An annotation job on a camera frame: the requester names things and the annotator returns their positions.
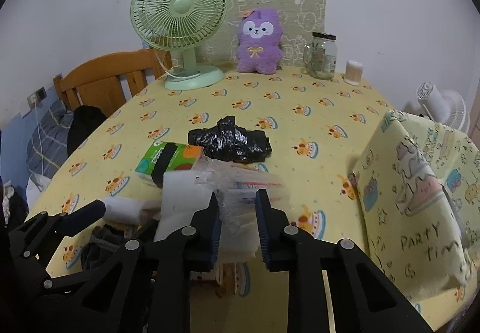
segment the green desk fan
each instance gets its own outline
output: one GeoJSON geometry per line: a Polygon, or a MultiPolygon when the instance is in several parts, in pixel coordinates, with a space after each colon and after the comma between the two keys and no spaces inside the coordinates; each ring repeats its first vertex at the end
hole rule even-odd
{"type": "Polygon", "coordinates": [[[165,88],[183,91],[207,87],[224,78],[217,67],[197,66],[194,48],[219,29],[227,13],[226,2],[131,0],[131,23],[140,38],[155,49],[183,52],[183,67],[173,73],[165,69],[165,88]]]}

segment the fan stand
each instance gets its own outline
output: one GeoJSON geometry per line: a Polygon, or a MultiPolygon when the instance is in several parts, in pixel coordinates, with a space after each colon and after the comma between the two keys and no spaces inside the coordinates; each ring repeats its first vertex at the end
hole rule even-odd
{"type": "Polygon", "coordinates": [[[165,88],[172,91],[186,91],[213,85],[225,77],[225,73],[215,66],[198,66],[195,49],[183,51],[183,68],[174,71],[176,77],[168,75],[165,88]]]}

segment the purple plush toy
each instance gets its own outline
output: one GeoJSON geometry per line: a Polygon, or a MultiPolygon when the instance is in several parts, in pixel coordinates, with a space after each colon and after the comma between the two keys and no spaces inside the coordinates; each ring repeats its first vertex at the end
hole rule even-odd
{"type": "Polygon", "coordinates": [[[253,11],[241,21],[238,31],[237,71],[274,74],[283,57],[278,47],[283,30],[277,11],[266,8],[253,11]]]}

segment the yellow bow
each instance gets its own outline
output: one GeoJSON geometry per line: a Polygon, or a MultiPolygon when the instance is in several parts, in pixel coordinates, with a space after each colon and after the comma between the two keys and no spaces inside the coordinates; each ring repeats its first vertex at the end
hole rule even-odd
{"type": "Polygon", "coordinates": [[[260,52],[260,53],[263,52],[263,47],[261,47],[261,46],[259,46],[259,47],[250,46],[247,50],[249,52],[251,52],[250,58],[259,57],[258,52],[260,52]]]}

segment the glass jar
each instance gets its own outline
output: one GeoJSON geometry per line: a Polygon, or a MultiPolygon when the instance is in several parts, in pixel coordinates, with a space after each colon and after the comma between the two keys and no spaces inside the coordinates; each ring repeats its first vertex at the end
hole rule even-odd
{"type": "Polygon", "coordinates": [[[316,79],[329,80],[335,75],[338,48],[337,37],[331,34],[311,33],[313,41],[304,46],[303,63],[308,74],[316,79]]]}

